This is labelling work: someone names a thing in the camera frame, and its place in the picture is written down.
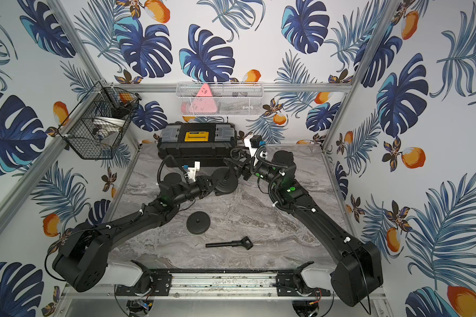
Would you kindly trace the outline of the black round stand base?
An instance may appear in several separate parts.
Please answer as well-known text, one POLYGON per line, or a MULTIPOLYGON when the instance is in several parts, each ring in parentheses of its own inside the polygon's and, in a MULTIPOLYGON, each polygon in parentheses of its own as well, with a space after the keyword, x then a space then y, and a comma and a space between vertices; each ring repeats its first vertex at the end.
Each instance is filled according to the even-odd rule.
POLYGON ((203 211, 192 213, 186 221, 186 228, 193 235, 202 235, 210 228, 210 225, 210 216, 203 211))

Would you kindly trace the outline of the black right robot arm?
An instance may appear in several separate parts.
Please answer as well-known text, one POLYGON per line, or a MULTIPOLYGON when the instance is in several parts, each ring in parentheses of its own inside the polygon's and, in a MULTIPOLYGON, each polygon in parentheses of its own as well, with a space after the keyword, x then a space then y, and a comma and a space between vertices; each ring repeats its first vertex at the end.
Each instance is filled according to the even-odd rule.
POLYGON ((304 283, 313 288, 316 281, 323 288, 333 290, 348 306, 356 306, 370 298, 383 284, 380 252, 373 243, 363 243, 338 225, 324 212, 310 193, 296 180, 294 155, 277 151, 272 161, 261 136, 244 139, 250 151, 245 161, 237 166, 237 175, 248 179, 256 176, 268 184, 267 194, 276 209, 299 220, 317 238, 331 255, 335 268, 326 277, 310 267, 302 269, 304 283))

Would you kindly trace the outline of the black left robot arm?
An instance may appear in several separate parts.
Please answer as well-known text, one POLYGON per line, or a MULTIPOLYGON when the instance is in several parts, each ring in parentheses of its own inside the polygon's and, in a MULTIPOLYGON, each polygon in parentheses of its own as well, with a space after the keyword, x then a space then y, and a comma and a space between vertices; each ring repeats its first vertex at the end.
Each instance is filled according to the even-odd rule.
POLYGON ((82 293, 100 284, 112 267, 108 262, 110 251, 147 230, 168 224, 178 214, 181 204, 207 197, 230 172, 227 167, 219 168, 210 176, 196 176, 193 182, 179 173, 162 177, 169 159, 174 158, 171 155, 164 158, 157 171, 160 193, 156 199, 135 213, 108 223, 80 224, 59 247, 52 269, 76 291, 82 293))

